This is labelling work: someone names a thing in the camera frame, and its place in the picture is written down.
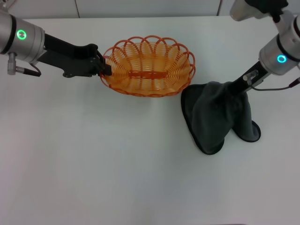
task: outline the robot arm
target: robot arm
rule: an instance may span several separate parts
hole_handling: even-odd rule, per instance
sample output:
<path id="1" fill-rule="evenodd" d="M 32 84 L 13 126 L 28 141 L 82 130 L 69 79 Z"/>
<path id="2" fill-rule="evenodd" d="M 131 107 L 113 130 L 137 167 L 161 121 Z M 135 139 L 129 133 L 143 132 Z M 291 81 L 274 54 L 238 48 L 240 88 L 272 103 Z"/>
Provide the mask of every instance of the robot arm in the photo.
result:
<path id="1" fill-rule="evenodd" d="M 231 9 L 234 20 L 260 19 L 270 15 L 278 35 L 260 50 L 259 61 L 228 87 L 232 95 L 250 90 L 270 74 L 284 75 L 299 64 L 300 17 L 295 18 L 291 12 L 282 11 L 287 5 L 286 0 L 235 0 Z"/>
<path id="2" fill-rule="evenodd" d="M 111 75 L 112 70 L 98 51 L 98 46 L 75 46 L 45 34 L 29 22 L 0 10 L 0 54 L 9 55 L 7 73 L 40 76 L 34 66 L 43 62 L 64 70 L 64 77 Z M 15 59 L 30 63 L 38 72 L 17 67 Z"/>

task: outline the white tabletop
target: white tabletop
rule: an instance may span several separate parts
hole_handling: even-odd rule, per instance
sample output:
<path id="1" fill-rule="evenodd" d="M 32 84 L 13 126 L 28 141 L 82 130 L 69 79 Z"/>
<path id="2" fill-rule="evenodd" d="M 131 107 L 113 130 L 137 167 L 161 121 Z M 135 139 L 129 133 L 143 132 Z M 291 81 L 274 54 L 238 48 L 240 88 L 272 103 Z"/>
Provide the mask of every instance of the white tabletop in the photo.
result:
<path id="1" fill-rule="evenodd" d="M 233 81 L 277 34 L 270 18 L 30 20 L 101 53 L 121 39 L 172 37 L 196 58 L 193 83 Z M 18 62 L 19 66 L 29 65 Z M 250 91 L 256 143 L 233 132 L 202 154 L 183 118 L 180 95 L 140 98 L 96 76 L 7 75 L 0 56 L 1 225 L 282 225 L 300 221 L 300 87 Z M 285 87 L 297 69 L 260 85 Z"/>

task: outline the dark gray cloth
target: dark gray cloth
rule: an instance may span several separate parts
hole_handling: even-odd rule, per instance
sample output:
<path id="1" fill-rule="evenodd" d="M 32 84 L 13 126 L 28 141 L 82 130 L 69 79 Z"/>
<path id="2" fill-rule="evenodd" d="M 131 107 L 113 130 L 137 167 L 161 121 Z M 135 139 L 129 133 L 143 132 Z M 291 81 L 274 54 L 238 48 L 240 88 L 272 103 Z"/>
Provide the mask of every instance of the dark gray cloth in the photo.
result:
<path id="1" fill-rule="evenodd" d="M 261 136 L 258 125 L 251 120 L 246 93 L 231 96 L 230 82 L 190 85 L 181 94 L 181 108 L 188 129 L 198 148 L 207 155 L 216 154 L 232 128 L 246 142 L 256 142 Z"/>

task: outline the white wall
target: white wall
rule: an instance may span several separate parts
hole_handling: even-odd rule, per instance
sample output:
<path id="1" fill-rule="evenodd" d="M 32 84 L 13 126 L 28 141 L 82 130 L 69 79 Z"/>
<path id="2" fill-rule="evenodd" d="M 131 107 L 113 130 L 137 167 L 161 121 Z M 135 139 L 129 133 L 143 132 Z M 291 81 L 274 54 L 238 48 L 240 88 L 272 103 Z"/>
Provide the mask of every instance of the white wall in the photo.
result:
<path id="1" fill-rule="evenodd" d="M 216 15 L 220 0 L 77 0 L 80 17 Z"/>
<path id="2" fill-rule="evenodd" d="M 229 15 L 234 0 L 223 0 Z M 288 0 L 300 13 L 300 1 Z M 156 17 L 216 15 L 220 0 L 77 0 L 80 17 Z M 75 0 L 15 0 L 9 12 L 20 18 L 78 18 Z"/>
<path id="3" fill-rule="evenodd" d="M 78 18 L 74 0 L 15 0 L 9 13 L 20 18 Z"/>

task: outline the orange wicker basket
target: orange wicker basket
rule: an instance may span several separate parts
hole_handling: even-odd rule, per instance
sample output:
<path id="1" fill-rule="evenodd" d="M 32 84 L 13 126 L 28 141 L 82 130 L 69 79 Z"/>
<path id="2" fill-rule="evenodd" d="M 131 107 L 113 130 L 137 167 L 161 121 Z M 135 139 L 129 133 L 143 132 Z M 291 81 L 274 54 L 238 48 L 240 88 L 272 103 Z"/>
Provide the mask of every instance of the orange wicker basket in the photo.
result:
<path id="1" fill-rule="evenodd" d="M 112 75 L 101 75 L 101 81 L 119 93 L 139 97 L 176 95 L 190 84 L 196 70 L 188 48 L 154 35 L 119 41 L 104 58 L 112 66 Z"/>

